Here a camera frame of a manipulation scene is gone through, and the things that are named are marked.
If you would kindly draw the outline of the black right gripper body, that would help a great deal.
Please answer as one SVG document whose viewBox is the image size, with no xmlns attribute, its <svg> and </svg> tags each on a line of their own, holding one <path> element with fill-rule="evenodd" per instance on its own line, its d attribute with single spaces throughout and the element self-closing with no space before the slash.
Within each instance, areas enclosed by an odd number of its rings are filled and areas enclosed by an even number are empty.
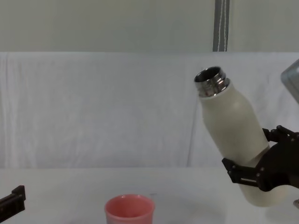
<svg viewBox="0 0 299 224">
<path fill-rule="evenodd" d="M 282 140 L 273 145 L 256 166 L 256 182 L 264 192 L 278 186 L 299 187 L 299 141 Z"/>
</svg>

